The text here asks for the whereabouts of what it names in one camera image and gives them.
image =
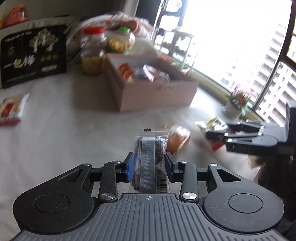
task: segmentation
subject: barcode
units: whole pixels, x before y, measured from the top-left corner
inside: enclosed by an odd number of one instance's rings
[[[167,177],[165,174],[156,176],[156,193],[167,193]]]

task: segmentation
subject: green jar lid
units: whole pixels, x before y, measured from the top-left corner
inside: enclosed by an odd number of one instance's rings
[[[130,29],[127,28],[127,27],[120,27],[120,28],[118,29],[118,31],[121,31],[121,32],[123,32],[123,33],[125,33],[125,34],[128,34],[128,33],[130,32]]]

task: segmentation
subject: red jar lid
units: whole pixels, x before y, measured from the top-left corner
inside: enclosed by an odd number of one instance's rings
[[[106,31],[104,27],[86,27],[84,29],[84,35],[102,34]]]

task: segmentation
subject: red and white snack bag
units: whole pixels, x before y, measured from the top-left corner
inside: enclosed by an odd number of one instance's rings
[[[29,95],[12,95],[4,99],[0,105],[0,126],[20,123]]]

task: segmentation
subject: plastic jar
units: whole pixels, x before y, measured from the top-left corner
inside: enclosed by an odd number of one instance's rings
[[[135,36],[129,28],[120,27],[116,32],[108,34],[108,45],[112,51],[123,53],[133,48]]]
[[[104,27],[86,27],[81,39],[82,71],[89,75],[98,75],[103,72],[105,48],[107,38]]]

